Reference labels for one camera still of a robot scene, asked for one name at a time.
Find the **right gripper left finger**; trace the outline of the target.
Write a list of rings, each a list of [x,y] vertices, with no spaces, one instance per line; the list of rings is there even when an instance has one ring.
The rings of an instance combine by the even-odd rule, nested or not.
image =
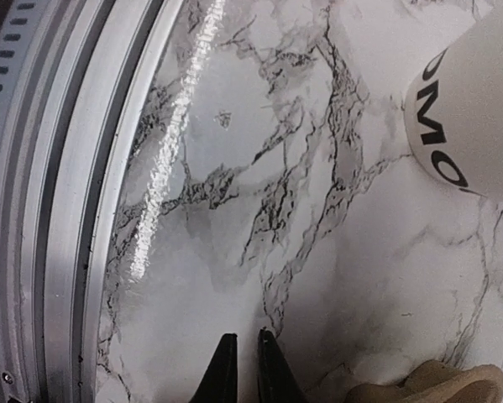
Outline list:
[[[238,400],[237,335],[222,335],[202,380],[191,398],[194,402],[234,403]]]

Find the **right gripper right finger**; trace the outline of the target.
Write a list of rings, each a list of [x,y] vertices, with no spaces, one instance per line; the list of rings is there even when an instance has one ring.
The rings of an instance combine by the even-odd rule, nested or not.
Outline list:
[[[307,402],[275,335],[267,329],[259,331],[258,386],[260,402]]]

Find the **white paper cup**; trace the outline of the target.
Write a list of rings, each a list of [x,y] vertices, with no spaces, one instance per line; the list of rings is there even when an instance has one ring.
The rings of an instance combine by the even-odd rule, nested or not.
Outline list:
[[[503,202],[503,1],[428,62],[405,104],[406,136],[424,170]]]

